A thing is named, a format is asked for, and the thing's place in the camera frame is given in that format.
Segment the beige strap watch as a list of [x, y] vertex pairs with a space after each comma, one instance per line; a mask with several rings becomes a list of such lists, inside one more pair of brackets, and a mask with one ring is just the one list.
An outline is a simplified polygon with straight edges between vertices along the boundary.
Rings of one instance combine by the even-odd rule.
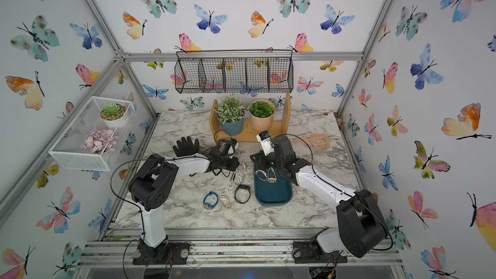
[[276, 183], [277, 182], [277, 174], [273, 167], [270, 167], [266, 172], [266, 181], [268, 183]]

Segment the pink strap watch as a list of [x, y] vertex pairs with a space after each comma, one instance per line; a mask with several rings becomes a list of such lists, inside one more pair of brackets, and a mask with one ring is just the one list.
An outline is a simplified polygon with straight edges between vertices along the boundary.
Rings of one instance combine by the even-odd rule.
[[260, 180], [260, 181], [263, 181], [263, 182], [267, 182], [268, 181], [268, 176], [267, 176], [267, 173], [266, 171], [264, 170], [260, 170], [260, 169], [257, 169], [255, 171], [255, 176]]

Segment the black digital watch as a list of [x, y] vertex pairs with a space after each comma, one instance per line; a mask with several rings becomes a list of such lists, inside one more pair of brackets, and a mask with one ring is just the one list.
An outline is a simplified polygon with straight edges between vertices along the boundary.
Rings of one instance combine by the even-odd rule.
[[238, 204], [246, 204], [251, 199], [251, 187], [246, 184], [240, 184], [236, 187], [234, 193], [235, 202]]

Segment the blue round watch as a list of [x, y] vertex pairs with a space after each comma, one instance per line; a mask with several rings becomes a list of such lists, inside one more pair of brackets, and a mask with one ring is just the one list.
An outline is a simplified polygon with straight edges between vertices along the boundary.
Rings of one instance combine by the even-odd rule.
[[203, 207], [207, 210], [213, 210], [219, 203], [219, 196], [215, 192], [209, 192], [203, 199]]

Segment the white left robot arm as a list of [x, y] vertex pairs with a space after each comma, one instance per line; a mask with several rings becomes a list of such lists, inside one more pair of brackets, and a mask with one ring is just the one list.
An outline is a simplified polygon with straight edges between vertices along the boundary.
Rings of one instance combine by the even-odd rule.
[[178, 177], [213, 171], [234, 172], [240, 165], [235, 156], [238, 142], [221, 139], [215, 146], [200, 150], [200, 142], [190, 136], [183, 137], [173, 146], [175, 157], [150, 155], [129, 183], [129, 192], [141, 210], [143, 223], [142, 242], [153, 249], [167, 238], [163, 225], [162, 205], [168, 199]]

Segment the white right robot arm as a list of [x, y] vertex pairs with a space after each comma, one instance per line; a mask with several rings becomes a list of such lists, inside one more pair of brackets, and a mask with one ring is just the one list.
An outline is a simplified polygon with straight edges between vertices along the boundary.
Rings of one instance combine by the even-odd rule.
[[338, 227], [324, 229], [310, 241], [316, 258], [341, 251], [362, 258], [371, 250], [378, 251], [377, 245], [383, 240], [392, 239], [372, 193], [345, 187], [317, 171], [312, 161], [297, 157], [286, 134], [272, 139], [263, 131], [257, 141], [262, 150], [251, 159], [258, 167], [254, 174], [260, 180], [287, 180], [335, 208]]

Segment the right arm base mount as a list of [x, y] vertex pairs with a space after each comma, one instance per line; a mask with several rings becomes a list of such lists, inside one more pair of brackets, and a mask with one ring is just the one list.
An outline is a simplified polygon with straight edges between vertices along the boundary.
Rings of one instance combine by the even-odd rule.
[[296, 264], [348, 262], [337, 228], [325, 228], [309, 240], [294, 241], [291, 256]]

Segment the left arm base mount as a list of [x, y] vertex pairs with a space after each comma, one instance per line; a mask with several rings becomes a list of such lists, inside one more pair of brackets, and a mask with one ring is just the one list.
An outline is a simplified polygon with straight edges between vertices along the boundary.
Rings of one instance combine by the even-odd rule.
[[182, 242], [164, 242], [156, 248], [142, 242], [133, 255], [133, 265], [186, 265], [190, 249], [191, 244]]

